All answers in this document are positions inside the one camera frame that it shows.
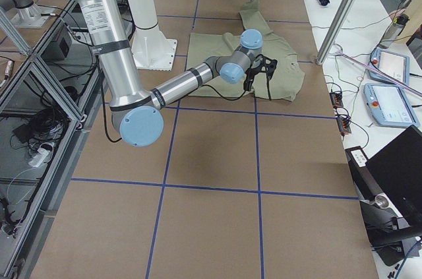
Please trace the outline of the third grey robot arm base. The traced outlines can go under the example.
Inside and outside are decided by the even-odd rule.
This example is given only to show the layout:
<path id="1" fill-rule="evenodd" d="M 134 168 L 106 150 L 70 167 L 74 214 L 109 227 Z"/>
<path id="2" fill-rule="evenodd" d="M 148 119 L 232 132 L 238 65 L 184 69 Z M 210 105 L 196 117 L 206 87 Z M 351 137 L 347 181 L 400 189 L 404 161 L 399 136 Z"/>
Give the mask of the third grey robot arm base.
<path id="1" fill-rule="evenodd" d="M 53 9 L 41 7 L 34 0 L 1 0 L 1 10 L 5 13 L 16 9 L 17 15 L 11 22 L 18 28 L 41 28 Z"/>

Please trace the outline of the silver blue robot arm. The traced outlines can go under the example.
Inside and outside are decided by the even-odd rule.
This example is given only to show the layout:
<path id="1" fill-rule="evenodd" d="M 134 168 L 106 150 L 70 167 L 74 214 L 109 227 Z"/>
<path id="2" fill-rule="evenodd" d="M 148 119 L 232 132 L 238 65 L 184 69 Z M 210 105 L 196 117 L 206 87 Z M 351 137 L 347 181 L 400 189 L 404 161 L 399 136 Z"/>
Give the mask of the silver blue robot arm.
<path id="1" fill-rule="evenodd" d="M 222 77 L 230 84 L 250 85 L 256 74 L 272 76 L 276 61 L 262 54 L 263 37 L 255 29 L 244 31 L 239 45 L 227 56 L 211 56 L 200 65 L 147 90 L 140 68 L 171 67 L 177 42 L 167 39 L 158 26 L 154 0 L 73 0 L 82 11 L 112 99 L 112 123 L 128 144 L 155 142 L 164 128 L 160 113 L 210 80 Z"/>

